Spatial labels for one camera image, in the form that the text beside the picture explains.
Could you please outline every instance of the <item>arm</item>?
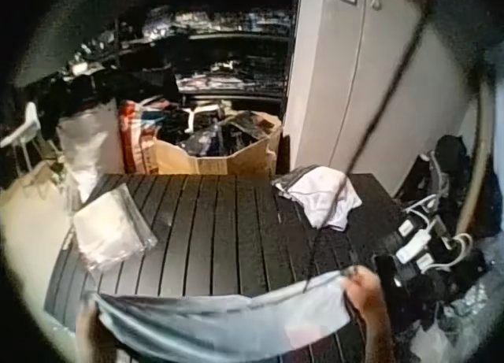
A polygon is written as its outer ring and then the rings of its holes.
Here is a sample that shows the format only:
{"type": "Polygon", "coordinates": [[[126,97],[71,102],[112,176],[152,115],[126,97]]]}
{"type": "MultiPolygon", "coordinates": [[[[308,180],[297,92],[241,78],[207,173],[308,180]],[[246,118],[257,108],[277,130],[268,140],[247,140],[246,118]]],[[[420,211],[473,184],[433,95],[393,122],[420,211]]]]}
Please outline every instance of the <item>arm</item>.
{"type": "Polygon", "coordinates": [[[391,323],[380,278],[366,267],[358,266],[351,278],[343,278],[343,288],[366,324],[365,362],[395,362],[391,323]]]}

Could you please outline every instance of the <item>chair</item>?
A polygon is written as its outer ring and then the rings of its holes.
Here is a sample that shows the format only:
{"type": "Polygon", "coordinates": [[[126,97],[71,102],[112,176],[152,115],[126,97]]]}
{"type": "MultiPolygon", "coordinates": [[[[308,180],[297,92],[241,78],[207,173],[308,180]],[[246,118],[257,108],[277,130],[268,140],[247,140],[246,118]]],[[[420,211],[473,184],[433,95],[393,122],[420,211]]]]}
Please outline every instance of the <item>chair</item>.
{"type": "MultiPolygon", "coordinates": [[[[16,160],[17,165],[17,174],[20,175],[19,165],[17,164],[17,155],[16,155],[16,147],[20,146],[23,150],[24,160],[26,161],[26,166],[28,167],[28,171],[31,172],[32,162],[30,161],[30,157],[28,156],[28,151],[26,149],[26,144],[31,142],[40,131],[40,121],[37,115],[37,107],[35,103],[29,102],[26,105],[26,109],[24,111],[24,123],[16,129],[13,133],[6,136],[2,141],[0,141],[0,148],[4,148],[6,146],[11,146],[14,149],[14,158],[16,160]]],[[[40,153],[39,148],[36,146],[35,141],[33,142],[35,148],[40,153]]]]}

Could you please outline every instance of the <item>dark slatted table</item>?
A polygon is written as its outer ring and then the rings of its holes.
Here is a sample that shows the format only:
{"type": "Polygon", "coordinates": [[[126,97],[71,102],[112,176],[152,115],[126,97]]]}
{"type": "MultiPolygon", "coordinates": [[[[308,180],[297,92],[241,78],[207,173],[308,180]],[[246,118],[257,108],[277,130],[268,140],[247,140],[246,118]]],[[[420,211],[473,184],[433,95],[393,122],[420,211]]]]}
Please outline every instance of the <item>dark slatted table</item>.
{"type": "MultiPolygon", "coordinates": [[[[384,237],[398,227],[398,207],[374,176],[357,174],[350,180],[363,205],[351,212],[344,233],[323,231],[317,273],[347,267],[352,251],[371,266],[374,253],[389,251],[384,237]]],[[[316,231],[302,208],[278,197],[268,179],[107,175],[88,202],[120,183],[128,186],[158,244],[94,280],[69,234],[54,266],[45,310],[70,330],[75,330],[86,291],[255,296],[306,278],[316,231]]],[[[333,336],[274,361],[357,363],[363,355],[364,331],[352,320],[333,336]]]]}

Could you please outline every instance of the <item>open cardboard box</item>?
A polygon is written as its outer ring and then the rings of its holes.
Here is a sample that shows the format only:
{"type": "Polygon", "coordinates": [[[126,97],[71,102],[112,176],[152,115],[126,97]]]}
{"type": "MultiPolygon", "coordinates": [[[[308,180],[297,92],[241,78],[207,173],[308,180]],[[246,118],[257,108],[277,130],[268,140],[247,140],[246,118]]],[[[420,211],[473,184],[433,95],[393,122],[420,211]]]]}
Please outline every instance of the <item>open cardboard box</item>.
{"type": "Polygon", "coordinates": [[[268,137],[230,156],[192,157],[178,146],[155,139],[154,152],[159,174],[275,174],[282,123],[273,115],[254,113],[273,124],[268,137]]]}

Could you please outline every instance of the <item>person's hand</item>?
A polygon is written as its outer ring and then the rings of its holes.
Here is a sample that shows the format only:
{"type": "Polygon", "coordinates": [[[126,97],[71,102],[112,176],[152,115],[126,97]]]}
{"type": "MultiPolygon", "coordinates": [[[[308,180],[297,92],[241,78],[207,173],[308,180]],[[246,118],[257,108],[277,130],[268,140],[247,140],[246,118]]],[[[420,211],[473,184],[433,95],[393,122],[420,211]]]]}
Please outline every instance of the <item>person's hand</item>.
{"type": "Polygon", "coordinates": [[[98,319],[94,302],[83,306],[76,322],[76,348],[79,363],[109,363],[117,357],[116,339],[98,319]]]}
{"type": "Polygon", "coordinates": [[[357,266],[351,277],[342,278],[346,296],[369,327],[388,324],[387,306],[380,278],[364,266],[357,266]]]}

